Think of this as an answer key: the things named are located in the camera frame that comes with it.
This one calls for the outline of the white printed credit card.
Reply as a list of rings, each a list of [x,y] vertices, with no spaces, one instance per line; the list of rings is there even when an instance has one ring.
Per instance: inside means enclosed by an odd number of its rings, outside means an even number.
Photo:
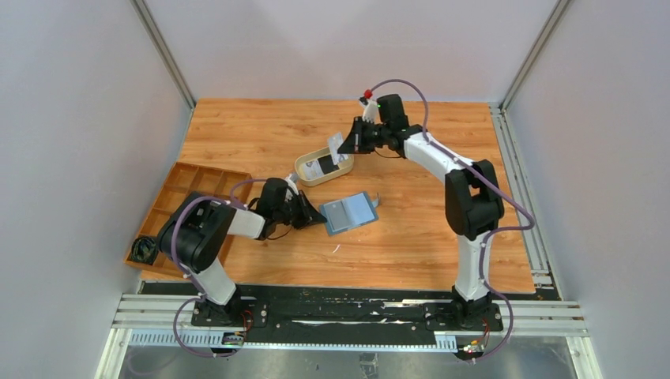
[[[327,139],[327,145],[329,148],[329,154],[332,158],[332,161],[334,164],[339,164],[340,161],[343,159],[346,159],[346,156],[341,155],[338,153],[339,147],[343,144],[344,139],[342,137],[341,132],[335,133],[328,137]]]

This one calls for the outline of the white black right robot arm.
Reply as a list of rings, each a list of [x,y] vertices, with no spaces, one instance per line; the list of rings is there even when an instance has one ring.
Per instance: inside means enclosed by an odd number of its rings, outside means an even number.
[[[374,98],[370,90],[359,99],[363,114],[338,147],[340,154],[370,154],[387,147],[401,158],[417,163],[445,188],[446,221],[458,240],[458,273],[447,311],[461,327],[481,321],[491,311],[491,291],[486,287],[490,250],[485,237],[498,228],[504,206],[495,168],[488,160],[467,159],[447,148],[423,126],[413,125],[398,94]]]

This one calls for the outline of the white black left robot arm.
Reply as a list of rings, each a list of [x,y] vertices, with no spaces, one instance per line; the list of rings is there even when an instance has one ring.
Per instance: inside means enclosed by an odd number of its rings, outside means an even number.
[[[275,240],[280,225],[301,230],[326,222],[292,178],[268,178],[262,185],[260,196],[245,205],[234,197],[190,193],[155,238],[156,248],[198,289],[205,315],[224,325],[246,315],[239,286],[220,262],[226,238]]]

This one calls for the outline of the blue leather card holder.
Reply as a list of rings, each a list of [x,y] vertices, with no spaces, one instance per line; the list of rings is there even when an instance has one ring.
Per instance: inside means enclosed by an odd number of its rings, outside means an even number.
[[[338,235],[378,220],[377,207],[381,196],[372,197],[363,191],[319,206],[326,218],[326,232],[329,236]]]

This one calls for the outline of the cream oval plastic tray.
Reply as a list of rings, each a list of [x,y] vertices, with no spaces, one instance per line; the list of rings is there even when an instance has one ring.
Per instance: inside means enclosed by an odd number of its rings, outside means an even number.
[[[294,171],[304,186],[314,187],[349,173],[353,166],[352,155],[334,159],[325,147],[300,156],[294,163]]]

